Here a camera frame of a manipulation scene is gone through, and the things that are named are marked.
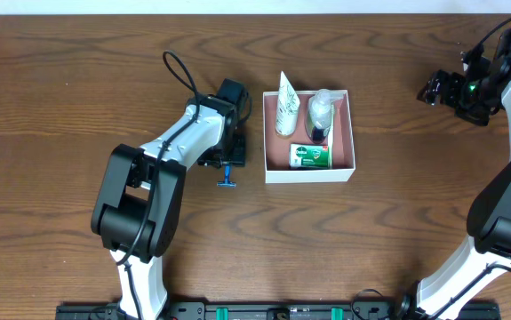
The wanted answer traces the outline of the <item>blue disposable razor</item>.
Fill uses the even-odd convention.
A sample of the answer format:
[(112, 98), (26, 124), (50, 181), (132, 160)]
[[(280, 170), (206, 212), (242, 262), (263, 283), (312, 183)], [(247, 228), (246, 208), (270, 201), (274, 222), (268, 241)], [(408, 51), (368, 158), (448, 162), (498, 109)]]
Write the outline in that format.
[(217, 186), (224, 187), (224, 188), (235, 188), (236, 183), (231, 180), (232, 166), (230, 164), (226, 164), (223, 166), (223, 168), (224, 168), (224, 179), (223, 179), (223, 181), (218, 181)]

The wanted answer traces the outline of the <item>green Dettol soap bar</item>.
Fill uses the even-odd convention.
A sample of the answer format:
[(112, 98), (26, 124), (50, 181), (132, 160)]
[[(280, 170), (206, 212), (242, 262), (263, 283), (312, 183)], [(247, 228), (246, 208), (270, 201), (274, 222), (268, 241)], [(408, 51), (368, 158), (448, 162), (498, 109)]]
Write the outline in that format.
[(330, 169), (331, 150), (327, 145), (291, 144), (289, 166), (294, 169)]

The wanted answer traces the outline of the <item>white Pantene tube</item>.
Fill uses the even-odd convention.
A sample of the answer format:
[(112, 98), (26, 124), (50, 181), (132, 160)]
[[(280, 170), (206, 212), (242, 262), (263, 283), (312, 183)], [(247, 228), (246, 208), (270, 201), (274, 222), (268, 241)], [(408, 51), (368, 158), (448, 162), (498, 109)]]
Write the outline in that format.
[(280, 74), (279, 89), (277, 95), (275, 130), (283, 136), (294, 134), (299, 115), (299, 95), (292, 87), (286, 74)]

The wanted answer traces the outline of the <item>clear pump sanitizer bottle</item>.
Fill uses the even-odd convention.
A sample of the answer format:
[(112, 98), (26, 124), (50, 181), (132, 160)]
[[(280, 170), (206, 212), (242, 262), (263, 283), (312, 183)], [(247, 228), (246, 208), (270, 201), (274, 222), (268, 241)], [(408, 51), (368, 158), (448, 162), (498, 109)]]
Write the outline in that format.
[(328, 137), (333, 126), (334, 102), (343, 97), (341, 92), (321, 89), (309, 99), (305, 129), (313, 143), (320, 144)]

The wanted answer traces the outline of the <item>green white toothbrush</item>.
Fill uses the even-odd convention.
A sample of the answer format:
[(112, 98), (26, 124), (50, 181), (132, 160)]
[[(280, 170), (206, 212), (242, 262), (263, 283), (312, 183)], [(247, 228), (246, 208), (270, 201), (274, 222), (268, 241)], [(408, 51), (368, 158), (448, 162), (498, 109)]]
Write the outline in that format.
[(327, 143), (328, 143), (327, 145), (328, 145), (328, 149), (329, 149), (329, 153), (328, 153), (328, 168), (329, 169), (333, 168), (333, 133), (334, 133), (333, 126), (334, 126), (335, 109), (336, 108), (335, 108), (334, 102), (332, 102), (331, 103), (331, 121), (330, 121), (328, 136), (327, 136)]

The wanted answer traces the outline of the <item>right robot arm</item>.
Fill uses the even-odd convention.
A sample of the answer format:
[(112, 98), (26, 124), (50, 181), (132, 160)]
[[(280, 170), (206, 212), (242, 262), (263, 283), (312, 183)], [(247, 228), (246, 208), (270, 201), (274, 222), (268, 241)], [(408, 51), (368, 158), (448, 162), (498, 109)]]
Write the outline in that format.
[(460, 319), (461, 311), (483, 288), (511, 273), (511, 28), (499, 37), (492, 59), (477, 44), (464, 53), (461, 74), (437, 70), (418, 94), (440, 102), (455, 116), (485, 126), (505, 111), (509, 162), (471, 204), (467, 236), (431, 276), (417, 282), (395, 311), (398, 319)]

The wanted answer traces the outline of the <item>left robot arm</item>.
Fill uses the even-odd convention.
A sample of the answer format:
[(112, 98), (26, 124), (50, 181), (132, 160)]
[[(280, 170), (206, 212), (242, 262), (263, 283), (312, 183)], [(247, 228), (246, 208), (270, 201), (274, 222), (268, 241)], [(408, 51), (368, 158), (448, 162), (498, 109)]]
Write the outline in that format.
[(91, 219), (118, 267), (122, 298), (88, 317), (159, 319), (168, 299), (162, 257), (180, 218), (187, 171), (194, 165), (230, 173), (246, 163), (246, 122), (252, 98), (245, 86), (225, 79), (214, 95), (188, 100), (184, 115), (165, 133), (134, 148), (112, 151)]

